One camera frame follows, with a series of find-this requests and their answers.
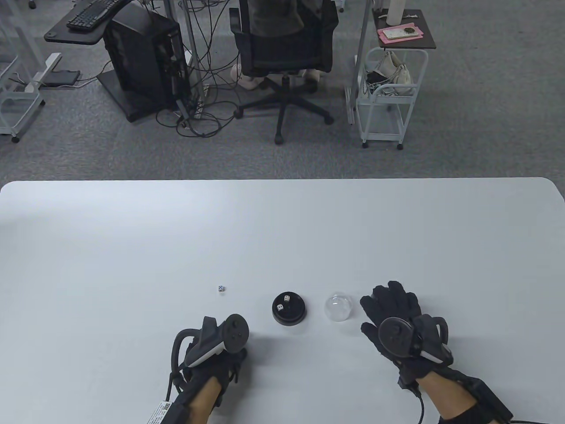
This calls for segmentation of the person's right hand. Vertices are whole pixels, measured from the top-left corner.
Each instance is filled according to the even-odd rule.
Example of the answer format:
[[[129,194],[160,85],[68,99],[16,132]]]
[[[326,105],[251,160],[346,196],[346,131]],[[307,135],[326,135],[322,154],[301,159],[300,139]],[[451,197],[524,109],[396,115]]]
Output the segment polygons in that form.
[[[427,359],[402,359],[392,355],[379,339],[379,327],[390,317],[401,318],[412,322],[422,314],[417,296],[406,292],[398,281],[389,281],[387,286],[378,285],[371,295],[364,295],[360,305],[369,318],[369,322],[361,324],[361,332],[379,351],[380,355],[391,361],[399,371],[405,386],[416,387],[430,394],[436,375],[434,365]]]

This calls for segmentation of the person's left hand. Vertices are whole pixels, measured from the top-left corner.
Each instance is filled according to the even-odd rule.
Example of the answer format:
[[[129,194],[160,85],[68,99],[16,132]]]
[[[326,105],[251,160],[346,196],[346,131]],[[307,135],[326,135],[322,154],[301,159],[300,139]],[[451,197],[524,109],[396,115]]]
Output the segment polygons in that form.
[[[219,407],[230,382],[232,380],[236,383],[238,382],[240,369],[247,355],[246,348],[237,353],[223,351],[219,355],[212,355],[209,359],[195,367],[186,368],[184,370],[186,387],[178,396],[181,404],[188,407],[196,396],[200,394],[208,381],[215,378],[221,389],[214,399],[213,408]]]

